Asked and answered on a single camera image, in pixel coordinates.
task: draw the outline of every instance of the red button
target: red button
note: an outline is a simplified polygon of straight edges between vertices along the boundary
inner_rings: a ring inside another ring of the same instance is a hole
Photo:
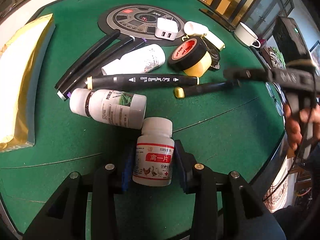
[[[126,10],[123,10],[122,12],[124,12],[124,13],[131,13],[131,12],[133,12],[133,10],[131,10],[131,9],[126,9]]]

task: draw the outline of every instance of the white cup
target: white cup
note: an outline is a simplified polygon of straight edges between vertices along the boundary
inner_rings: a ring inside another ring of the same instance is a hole
[[[235,35],[239,40],[241,40],[247,46],[253,46],[255,48],[260,48],[261,43],[258,41],[257,35],[245,24],[240,23],[235,30]],[[254,42],[259,43],[259,46],[254,46]]]

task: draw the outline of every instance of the white usb charger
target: white usb charger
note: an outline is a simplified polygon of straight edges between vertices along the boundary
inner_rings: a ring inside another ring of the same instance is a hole
[[[176,21],[158,18],[155,36],[157,38],[173,41],[178,33],[178,24]]]

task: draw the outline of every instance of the black pen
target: black pen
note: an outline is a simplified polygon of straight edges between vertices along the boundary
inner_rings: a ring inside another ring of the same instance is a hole
[[[128,38],[121,40],[111,47],[107,48],[101,54],[99,54],[95,59],[90,61],[81,71],[76,73],[72,79],[70,79],[66,84],[64,84],[58,91],[57,95],[62,99],[66,100],[68,98],[68,93],[74,90],[75,85],[81,81],[90,71],[95,69],[96,66],[101,64],[106,58],[110,57],[111,55],[115,54],[121,48],[126,46],[127,44],[133,42],[135,37],[129,36]]]
[[[102,39],[98,40],[92,47],[90,47],[84,54],[82,54],[65,74],[59,79],[55,85],[55,89],[59,90],[71,76],[76,73],[83,66],[97,57],[106,47],[108,47],[120,35],[120,30],[114,30],[110,35],[105,35]]]
[[[194,86],[199,78],[177,74],[118,74],[88,77],[88,89],[144,89],[175,86]]]
[[[238,80],[226,81],[222,83],[205,83],[192,87],[176,87],[173,93],[176,98],[185,98],[189,96],[201,95],[205,93],[221,91],[226,89],[231,89],[234,87],[239,87],[240,83]]]
[[[119,51],[117,51],[115,54],[108,57],[106,60],[101,62],[99,65],[97,65],[90,73],[87,74],[87,76],[84,76],[79,82],[78,85],[76,85],[75,88],[87,88],[87,77],[93,76],[93,77],[102,77],[102,71],[101,68],[110,62],[114,61],[115,59],[120,59],[124,54],[127,54],[131,51],[134,51],[136,49],[142,48],[146,44],[146,39],[143,38],[136,38],[134,42],[124,46]]]

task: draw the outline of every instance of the duck illustration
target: duck illustration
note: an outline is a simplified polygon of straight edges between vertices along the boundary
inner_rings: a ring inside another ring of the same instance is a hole
[[[158,168],[156,168],[156,170],[157,170],[157,172],[158,172],[158,174],[159,174],[159,177],[162,177],[163,172],[162,172],[162,171],[160,171]]]
[[[145,168],[143,168],[142,170],[143,170],[144,174],[147,176],[150,173],[151,168],[149,168],[147,170]]]
[[[156,175],[157,175],[157,173],[155,172],[155,168],[154,168],[154,166],[152,166],[152,171],[151,171],[151,173],[152,173],[152,177],[154,177],[154,176],[156,176]]]

